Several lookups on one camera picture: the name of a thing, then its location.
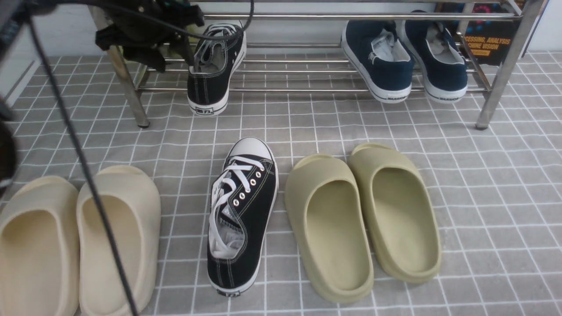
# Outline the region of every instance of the navy blue sneaker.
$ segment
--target navy blue sneaker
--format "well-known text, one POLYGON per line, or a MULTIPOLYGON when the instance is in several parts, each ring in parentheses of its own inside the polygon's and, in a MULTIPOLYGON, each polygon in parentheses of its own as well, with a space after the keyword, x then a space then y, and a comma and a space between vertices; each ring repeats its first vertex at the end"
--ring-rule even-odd
POLYGON ((398 103, 412 90, 414 57, 388 21, 349 21, 342 48, 375 99, 398 103))
POLYGON ((468 88, 466 62, 445 26, 434 21, 397 23, 400 39, 421 66, 428 98, 439 103, 462 98, 468 88))

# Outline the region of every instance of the shoe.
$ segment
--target shoe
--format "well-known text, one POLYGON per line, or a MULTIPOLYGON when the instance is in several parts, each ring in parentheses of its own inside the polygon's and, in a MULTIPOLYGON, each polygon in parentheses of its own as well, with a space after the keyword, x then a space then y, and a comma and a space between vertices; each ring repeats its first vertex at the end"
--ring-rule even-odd
POLYGON ((314 290, 334 303, 371 293, 373 262, 359 190, 345 162, 327 155, 299 161, 287 178, 285 205, 314 290))
POLYGON ((440 22, 397 23, 400 39, 421 66, 427 97, 439 103, 460 100, 468 89, 466 62, 451 33, 440 22))
POLYGON ((375 143, 357 146, 347 161, 380 266, 405 282, 432 279, 441 267, 441 244, 418 169, 403 154, 375 143))
POLYGON ((207 270, 219 294, 239 296, 256 280, 278 188, 269 147, 252 137, 238 141, 211 192, 207 270))
MULTIPOLYGON (((113 166, 94 179, 141 312, 156 284, 160 195, 152 179, 132 166, 113 166)), ((127 316, 129 305, 107 234, 87 184, 76 203, 80 234, 80 308, 88 316, 127 316)))
MULTIPOLYGON (((227 36, 241 30, 239 25, 213 24, 206 36, 227 36)), ((230 79, 246 56, 246 32, 234 39, 201 40, 195 50, 195 65, 189 67, 187 99, 193 113, 221 114, 226 109, 230 79)))
POLYGON ((408 97, 414 57, 398 38, 394 22, 349 21, 341 44, 375 99, 399 103, 408 97))
POLYGON ((76 312, 77 197, 67 180, 43 177, 20 189, 0 214, 0 315, 76 312))

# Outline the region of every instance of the black canvas sneaker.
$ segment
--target black canvas sneaker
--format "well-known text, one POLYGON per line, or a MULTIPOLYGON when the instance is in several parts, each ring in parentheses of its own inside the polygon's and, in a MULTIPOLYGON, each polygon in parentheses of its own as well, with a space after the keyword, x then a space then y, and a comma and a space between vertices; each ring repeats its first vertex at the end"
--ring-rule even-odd
POLYGON ((278 188, 269 147, 253 137, 238 141, 211 188, 207 270, 219 294, 239 296, 256 280, 278 188))
MULTIPOLYGON (((204 35, 227 36, 240 31, 234 24, 213 24, 204 35)), ((226 109, 230 78, 246 56, 246 32, 222 41, 201 40, 195 50, 195 65, 189 67, 187 99, 197 115, 219 115, 226 109)))

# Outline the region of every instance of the rack leg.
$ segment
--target rack leg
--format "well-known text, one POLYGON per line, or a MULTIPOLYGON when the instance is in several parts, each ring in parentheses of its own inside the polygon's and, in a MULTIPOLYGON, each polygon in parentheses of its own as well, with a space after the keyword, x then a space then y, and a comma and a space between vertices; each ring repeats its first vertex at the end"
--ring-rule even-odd
POLYGON ((511 41, 511 46, 507 52, 507 56, 505 57, 505 60, 492 83, 492 90, 484 94, 484 99, 486 101, 484 102, 482 111, 478 116, 476 129, 485 130, 490 125, 490 120, 496 111, 497 105, 500 103, 500 98, 504 93, 509 78, 511 77, 513 68, 525 48, 527 38, 533 30, 534 22, 542 12, 543 5, 546 4, 546 1, 547 0, 527 0, 527 4, 523 9, 523 18, 521 19, 521 23, 515 33, 514 39, 511 41))
MULTIPOLYGON (((97 29, 105 28, 108 25, 102 10, 90 7, 90 13, 92 14, 92 18, 94 19, 97 29)), ((123 59, 119 48, 111 46, 111 48, 107 51, 107 55, 113 64, 115 74, 119 79, 121 86, 125 89, 125 97, 127 98, 129 107, 133 112, 135 120, 137 121, 137 125, 140 128, 147 128, 150 125, 150 122, 148 121, 148 117, 146 116, 146 112, 142 106, 140 94, 135 89, 131 74, 125 64, 125 60, 123 59)))

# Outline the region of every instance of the shoe insole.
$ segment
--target shoe insole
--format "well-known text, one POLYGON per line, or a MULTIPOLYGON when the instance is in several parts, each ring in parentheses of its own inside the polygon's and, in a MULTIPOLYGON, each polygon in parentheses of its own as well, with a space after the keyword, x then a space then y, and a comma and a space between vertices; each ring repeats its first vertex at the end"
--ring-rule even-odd
POLYGON ((345 181, 319 188, 308 206, 311 255, 327 283, 340 290, 355 290, 369 277, 370 253, 358 209, 356 191, 345 181))
POLYGON ((62 259, 55 218, 24 213, 0 236, 2 305, 9 316, 53 316, 60 303, 62 259))
MULTIPOLYGON (((109 217, 109 222, 127 281, 131 289, 135 288, 141 259, 141 234, 137 220, 131 209, 116 197, 102 196, 103 205, 109 217)), ((115 261, 101 217, 93 200, 88 200, 83 206, 84 229, 80 258, 81 284, 80 290, 88 308, 98 315, 115 312, 126 304, 123 286, 115 267, 115 261)))
POLYGON ((431 204, 408 171, 386 168, 373 179, 375 213, 388 252, 407 272, 423 272, 439 258, 431 204))

